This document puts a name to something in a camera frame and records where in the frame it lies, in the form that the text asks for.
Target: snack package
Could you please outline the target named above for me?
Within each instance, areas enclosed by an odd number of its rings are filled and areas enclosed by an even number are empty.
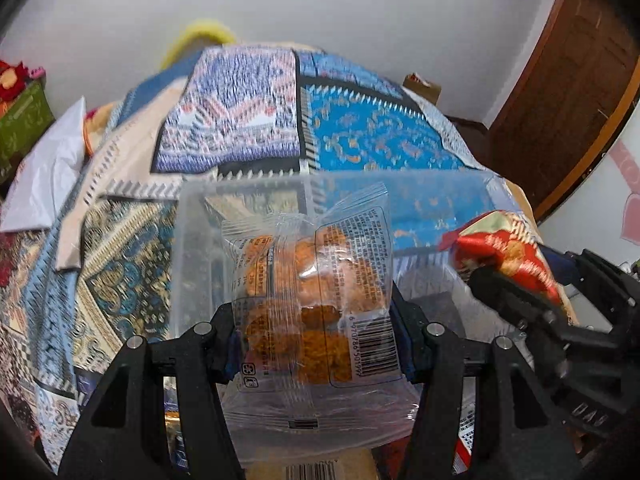
[[[464,278],[479,266],[495,266],[521,286],[562,304],[558,284],[527,224],[508,211],[492,211],[442,237],[452,264]]]
[[[402,377],[389,316],[387,219],[379,184],[319,217],[223,223],[241,353],[223,410],[242,463],[411,432],[419,399]]]

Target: white wall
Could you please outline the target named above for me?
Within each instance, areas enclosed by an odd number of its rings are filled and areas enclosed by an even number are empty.
[[[498,97],[496,98],[494,104],[491,106],[487,115],[482,121],[484,123],[484,126],[486,126],[487,128],[491,127],[505,102],[507,102],[507,99],[509,98],[513,87],[516,86],[518,79],[520,79],[520,75],[522,74],[524,67],[526,67],[529,58],[533,53],[533,49],[538,43],[540,34],[542,34],[542,30],[545,28],[546,19],[549,17],[549,13],[551,12],[551,7],[553,7],[554,5],[554,1],[555,0],[540,0],[540,5],[538,6],[538,11],[536,12],[536,16],[533,20],[533,24],[531,25],[531,29],[529,31],[527,39],[525,40],[520,53],[516,56],[511,72],[509,73],[507,80],[502,86],[502,89],[498,93]]]
[[[640,166],[638,108],[616,142],[622,142]],[[559,251],[580,253],[589,249],[618,266],[640,259],[640,240],[636,244],[621,236],[625,205],[631,190],[610,153],[611,150],[580,187],[540,225],[540,232],[545,244]],[[640,224],[640,214],[630,215],[628,221]],[[610,328],[583,296],[572,298],[572,305],[582,324],[602,330]]]
[[[84,94],[119,99],[158,69],[190,21],[220,20],[243,40],[297,41],[396,81],[419,72],[447,114],[484,120],[527,41],[541,0],[28,0],[0,57],[47,69],[56,115]]]

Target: metal screw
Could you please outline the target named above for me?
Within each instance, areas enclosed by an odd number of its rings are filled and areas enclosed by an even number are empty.
[[[542,319],[544,319],[547,323],[553,323],[556,320],[556,314],[554,314],[551,310],[547,310],[542,315]]]
[[[571,368],[571,365],[569,364],[569,361],[565,359],[556,365],[556,374],[561,379],[564,379],[569,374],[570,368]]]
[[[211,332],[211,323],[202,321],[193,327],[193,331],[198,335],[205,335]]]
[[[444,327],[440,323],[429,323],[427,325],[427,332],[437,337],[444,334]]]
[[[503,350],[508,350],[513,346],[513,341],[509,339],[507,336],[503,336],[503,335],[495,338],[495,343]]]
[[[127,339],[127,346],[131,349],[136,349],[140,345],[142,345],[144,341],[145,340],[142,339],[139,335],[134,335],[134,336],[131,336],[129,339]]]

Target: barcode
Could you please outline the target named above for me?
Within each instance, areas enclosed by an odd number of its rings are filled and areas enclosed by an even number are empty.
[[[285,480],[340,480],[335,461],[295,464],[285,468]]]
[[[389,316],[353,321],[354,368],[359,377],[398,370],[394,329]]]
[[[315,430],[318,428],[316,418],[296,418],[289,421],[290,430]]]

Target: patterned quilt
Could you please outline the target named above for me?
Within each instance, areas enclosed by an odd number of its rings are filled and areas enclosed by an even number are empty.
[[[339,56],[214,47],[143,82],[52,229],[0,236],[2,402],[56,469],[122,343],[168,336],[184,181],[403,168],[486,169],[435,107]]]

